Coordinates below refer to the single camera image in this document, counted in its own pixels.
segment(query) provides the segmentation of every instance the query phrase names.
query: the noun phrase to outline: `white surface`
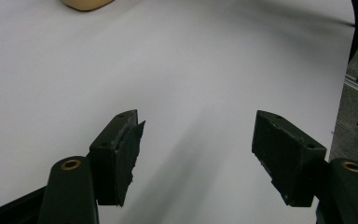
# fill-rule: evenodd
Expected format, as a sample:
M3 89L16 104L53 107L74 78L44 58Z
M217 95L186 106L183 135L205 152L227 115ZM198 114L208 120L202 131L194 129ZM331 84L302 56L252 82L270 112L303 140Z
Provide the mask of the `white surface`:
M0 205L136 108L134 182L101 223L315 223L251 153L255 112L330 147L352 21L338 0L0 1Z

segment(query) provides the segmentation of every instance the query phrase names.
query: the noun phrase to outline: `screw hole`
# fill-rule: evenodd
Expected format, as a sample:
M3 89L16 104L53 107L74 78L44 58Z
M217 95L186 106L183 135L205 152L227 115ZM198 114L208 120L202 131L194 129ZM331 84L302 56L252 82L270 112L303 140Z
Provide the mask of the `screw hole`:
M342 166L344 168L346 168L347 170L358 173L358 164L356 164L354 162L344 161L344 162L342 162Z
M81 164L80 160L65 161L63 164L61 164L61 169L63 169L63 170L73 170L73 169L79 167L80 164Z

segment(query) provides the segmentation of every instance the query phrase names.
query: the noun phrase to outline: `white table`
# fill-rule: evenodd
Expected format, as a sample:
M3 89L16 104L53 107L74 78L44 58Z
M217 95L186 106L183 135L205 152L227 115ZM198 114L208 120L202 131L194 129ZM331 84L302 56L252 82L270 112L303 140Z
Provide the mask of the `white table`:
M339 0L0 1L0 205L136 108L134 182L101 223L315 223L252 154L255 112L330 147L352 14Z

